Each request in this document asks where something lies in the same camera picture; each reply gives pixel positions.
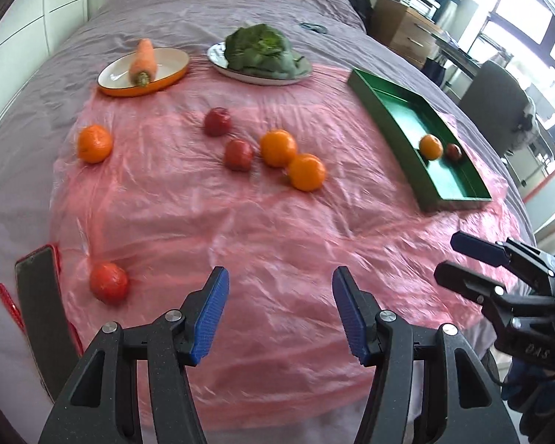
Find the red tomato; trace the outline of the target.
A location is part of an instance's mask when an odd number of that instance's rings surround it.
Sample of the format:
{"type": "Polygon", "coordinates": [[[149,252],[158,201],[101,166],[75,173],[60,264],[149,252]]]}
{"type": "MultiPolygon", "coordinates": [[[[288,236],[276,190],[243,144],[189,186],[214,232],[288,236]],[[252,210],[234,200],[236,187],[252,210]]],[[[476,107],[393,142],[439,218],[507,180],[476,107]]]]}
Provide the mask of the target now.
{"type": "Polygon", "coordinates": [[[128,276],[115,263],[98,263],[93,267],[89,286],[96,299],[111,306],[121,305],[129,293],[128,276]]]}

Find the orange cluster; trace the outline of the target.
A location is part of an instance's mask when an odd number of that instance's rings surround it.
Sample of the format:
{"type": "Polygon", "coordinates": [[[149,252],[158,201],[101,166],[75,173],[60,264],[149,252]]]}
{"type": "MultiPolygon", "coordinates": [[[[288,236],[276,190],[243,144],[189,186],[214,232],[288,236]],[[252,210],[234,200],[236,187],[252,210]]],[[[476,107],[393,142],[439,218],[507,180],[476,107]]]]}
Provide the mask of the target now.
{"type": "Polygon", "coordinates": [[[444,148],[438,137],[428,133],[419,141],[419,152],[426,161],[437,161],[444,154],[444,148]]]}
{"type": "Polygon", "coordinates": [[[265,133],[259,143],[262,161],[273,168],[287,167],[297,155],[297,142],[283,129],[265,133]]]}
{"type": "Polygon", "coordinates": [[[286,169],[290,184],[299,191],[317,191],[326,179],[326,168],[314,154],[298,154],[286,169]]]}

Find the small red apple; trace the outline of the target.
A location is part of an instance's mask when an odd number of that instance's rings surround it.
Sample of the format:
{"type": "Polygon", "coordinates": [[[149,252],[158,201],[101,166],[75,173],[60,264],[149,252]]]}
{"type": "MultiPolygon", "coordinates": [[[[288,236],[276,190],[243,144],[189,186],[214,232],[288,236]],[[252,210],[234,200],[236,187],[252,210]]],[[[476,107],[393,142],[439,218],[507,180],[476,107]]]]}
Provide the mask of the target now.
{"type": "Polygon", "coordinates": [[[223,163],[232,171],[248,172],[252,168],[253,149],[245,140],[234,138],[224,149],[223,163]]]}
{"type": "Polygon", "coordinates": [[[232,130],[232,119],[224,107],[210,109],[203,120],[203,131],[209,137],[222,137],[232,130]]]}

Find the small red apple back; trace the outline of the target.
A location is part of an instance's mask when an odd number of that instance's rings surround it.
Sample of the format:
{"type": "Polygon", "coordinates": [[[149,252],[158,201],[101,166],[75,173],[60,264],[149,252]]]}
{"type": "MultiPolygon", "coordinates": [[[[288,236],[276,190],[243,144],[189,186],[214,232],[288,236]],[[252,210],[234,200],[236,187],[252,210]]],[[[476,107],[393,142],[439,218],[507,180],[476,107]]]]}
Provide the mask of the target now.
{"type": "Polygon", "coordinates": [[[209,137],[222,137],[232,130],[232,119],[224,107],[210,109],[203,120],[203,131],[209,137]]]}

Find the green rectangular tray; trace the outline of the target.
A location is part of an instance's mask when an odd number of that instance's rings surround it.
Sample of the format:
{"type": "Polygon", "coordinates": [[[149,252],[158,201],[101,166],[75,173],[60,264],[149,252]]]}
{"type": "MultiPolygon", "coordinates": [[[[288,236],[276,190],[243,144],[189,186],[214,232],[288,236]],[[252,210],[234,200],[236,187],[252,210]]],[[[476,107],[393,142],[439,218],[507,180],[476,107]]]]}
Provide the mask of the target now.
{"type": "Polygon", "coordinates": [[[466,150],[422,96],[360,69],[348,85],[391,147],[423,212],[470,211],[492,201],[466,150]]]}

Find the red pen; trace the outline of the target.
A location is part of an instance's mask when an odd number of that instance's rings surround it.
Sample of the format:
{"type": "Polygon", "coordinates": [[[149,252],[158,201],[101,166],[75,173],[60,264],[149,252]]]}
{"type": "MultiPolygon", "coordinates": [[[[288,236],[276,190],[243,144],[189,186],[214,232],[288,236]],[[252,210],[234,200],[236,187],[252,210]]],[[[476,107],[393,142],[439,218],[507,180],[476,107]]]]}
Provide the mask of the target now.
{"type": "Polygon", "coordinates": [[[16,303],[14,302],[14,299],[11,297],[11,294],[9,293],[8,289],[3,283],[0,283],[0,300],[4,308],[9,313],[11,319],[21,330],[21,332],[25,334],[26,329],[25,329],[23,317],[21,316],[21,311],[17,307],[16,303]]]}

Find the grey office chair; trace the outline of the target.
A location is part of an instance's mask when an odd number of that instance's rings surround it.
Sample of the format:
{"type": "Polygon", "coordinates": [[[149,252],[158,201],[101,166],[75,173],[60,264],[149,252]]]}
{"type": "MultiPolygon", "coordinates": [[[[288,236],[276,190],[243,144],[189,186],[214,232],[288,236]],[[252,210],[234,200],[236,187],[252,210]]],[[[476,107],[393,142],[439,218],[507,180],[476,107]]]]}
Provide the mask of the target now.
{"type": "Polygon", "coordinates": [[[491,60],[481,65],[459,108],[501,157],[539,137],[535,103],[507,70],[491,60]]]}

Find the dark blue bag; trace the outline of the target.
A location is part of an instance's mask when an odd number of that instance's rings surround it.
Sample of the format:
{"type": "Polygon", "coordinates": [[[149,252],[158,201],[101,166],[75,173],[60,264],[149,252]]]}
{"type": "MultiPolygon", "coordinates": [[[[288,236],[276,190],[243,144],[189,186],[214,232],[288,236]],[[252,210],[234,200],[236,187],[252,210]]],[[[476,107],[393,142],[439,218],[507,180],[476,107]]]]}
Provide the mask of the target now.
{"type": "Polygon", "coordinates": [[[421,72],[438,87],[442,87],[446,75],[446,69],[437,59],[427,58],[421,68],[421,72]]]}

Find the pink plastic sheet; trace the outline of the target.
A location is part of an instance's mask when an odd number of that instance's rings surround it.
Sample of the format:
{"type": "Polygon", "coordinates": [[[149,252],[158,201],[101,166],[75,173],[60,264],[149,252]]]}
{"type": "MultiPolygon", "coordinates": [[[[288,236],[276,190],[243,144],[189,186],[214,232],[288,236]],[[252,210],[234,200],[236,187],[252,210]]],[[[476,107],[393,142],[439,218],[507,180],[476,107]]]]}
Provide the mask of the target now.
{"type": "Polygon", "coordinates": [[[400,165],[347,84],[348,71],[319,66],[286,87],[257,87],[196,61],[181,82],[150,95],[93,91],[54,165],[51,234],[61,259],[66,314],[84,342],[105,322],[152,322],[225,267],[231,289],[210,354],[190,375],[208,430],[285,425],[366,397],[372,374],[352,356],[331,277],[346,266],[358,284],[406,321],[435,328],[479,324],[475,305],[434,281],[453,258],[456,231],[491,241],[525,236],[521,200],[461,122],[460,140],[492,201],[475,212],[425,215],[400,165]],[[203,131],[224,107],[232,130],[203,131]],[[98,124],[113,137],[105,161],[77,157],[98,124]],[[286,130],[298,154],[326,168],[317,191],[299,191],[285,168],[262,161],[265,133],[286,130]],[[226,144],[247,141],[252,168],[223,163],[226,144]],[[98,263],[129,279],[118,306],[91,293],[98,263]]]}

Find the cluttered desk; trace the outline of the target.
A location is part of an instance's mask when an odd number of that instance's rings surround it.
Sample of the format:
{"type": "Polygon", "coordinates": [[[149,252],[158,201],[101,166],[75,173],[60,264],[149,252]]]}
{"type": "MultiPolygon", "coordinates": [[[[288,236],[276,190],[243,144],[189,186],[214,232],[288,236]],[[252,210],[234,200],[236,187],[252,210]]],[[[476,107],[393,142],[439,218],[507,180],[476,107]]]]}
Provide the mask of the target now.
{"type": "Polygon", "coordinates": [[[450,61],[471,80],[478,75],[478,72],[480,68],[482,68],[484,62],[492,61],[500,67],[506,68],[513,58],[513,55],[505,48],[501,47],[485,35],[482,35],[482,40],[493,49],[493,53],[490,56],[485,56],[480,59],[474,58],[460,48],[457,42],[450,36],[433,34],[432,37],[439,48],[438,53],[442,59],[450,61]]]}

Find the wooden drawer cabinet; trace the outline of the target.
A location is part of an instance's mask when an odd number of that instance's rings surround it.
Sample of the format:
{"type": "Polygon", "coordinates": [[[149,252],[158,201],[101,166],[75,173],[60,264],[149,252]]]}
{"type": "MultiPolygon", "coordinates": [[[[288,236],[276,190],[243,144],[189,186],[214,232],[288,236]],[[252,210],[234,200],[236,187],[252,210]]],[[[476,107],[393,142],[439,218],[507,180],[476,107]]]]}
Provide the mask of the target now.
{"type": "Polygon", "coordinates": [[[437,48],[442,30],[417,10],[394,0],[377,0],[368,34],[418,69],[437,48]]]}

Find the white round plate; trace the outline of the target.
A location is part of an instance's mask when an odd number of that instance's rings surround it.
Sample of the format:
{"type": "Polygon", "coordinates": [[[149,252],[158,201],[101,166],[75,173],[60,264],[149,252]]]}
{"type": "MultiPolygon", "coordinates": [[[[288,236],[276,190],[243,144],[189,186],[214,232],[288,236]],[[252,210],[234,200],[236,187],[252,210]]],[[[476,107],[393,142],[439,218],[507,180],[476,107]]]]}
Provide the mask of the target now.
{"type": "Polygon", "coordinates": [[[228,61],[224,56],[225,44],[218,42],[211,45],[206,55],[212,66],[222,75],[243,83],[262,86],[288,86],[302,82],[313,73],[313,65],[302,54],[293,50],[297,72],[289,76],[283,72],[272,72],[263,69],[252,69],[248,71],[234,70],[228,67],[228,61]]]}

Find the green leafy cabbage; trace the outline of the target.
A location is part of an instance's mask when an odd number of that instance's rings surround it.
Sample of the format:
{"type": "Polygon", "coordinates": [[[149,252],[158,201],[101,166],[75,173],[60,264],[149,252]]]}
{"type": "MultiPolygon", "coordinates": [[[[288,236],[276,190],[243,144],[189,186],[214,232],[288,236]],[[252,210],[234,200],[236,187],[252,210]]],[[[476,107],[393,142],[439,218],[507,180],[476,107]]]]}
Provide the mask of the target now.
{"type": "Polygon", "coordinates": [[[224,56],[231,69],[263,69],[289,76],[297,72],[292,44],[278,29],[267,24],[238,28],[225,38],[224,44],[224,56]]]}

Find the orange carrot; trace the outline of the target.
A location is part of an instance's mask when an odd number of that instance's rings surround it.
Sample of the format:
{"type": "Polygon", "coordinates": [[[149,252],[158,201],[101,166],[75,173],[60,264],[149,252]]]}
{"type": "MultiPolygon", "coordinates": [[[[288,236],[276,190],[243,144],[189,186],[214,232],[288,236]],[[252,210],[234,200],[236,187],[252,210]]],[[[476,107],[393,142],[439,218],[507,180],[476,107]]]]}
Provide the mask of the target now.
{"type": "Polygon", "coordinates": [[[156,79],[157,60],[149,39],[141,39],[128,70],[128,77],[135,86],[146,86],[156,79]]]}

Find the white wardrobe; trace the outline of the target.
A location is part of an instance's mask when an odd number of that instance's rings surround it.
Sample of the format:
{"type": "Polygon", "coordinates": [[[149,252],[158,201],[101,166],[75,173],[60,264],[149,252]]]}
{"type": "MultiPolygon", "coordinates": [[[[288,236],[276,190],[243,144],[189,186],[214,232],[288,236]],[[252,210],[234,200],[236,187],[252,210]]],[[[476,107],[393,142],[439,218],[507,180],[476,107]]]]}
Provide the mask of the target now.
{"type": "Polygon", "coordinates": [[[21,88],[87,20],[87,0],[14,0],[0,21],[0,120],[21,88]]]}

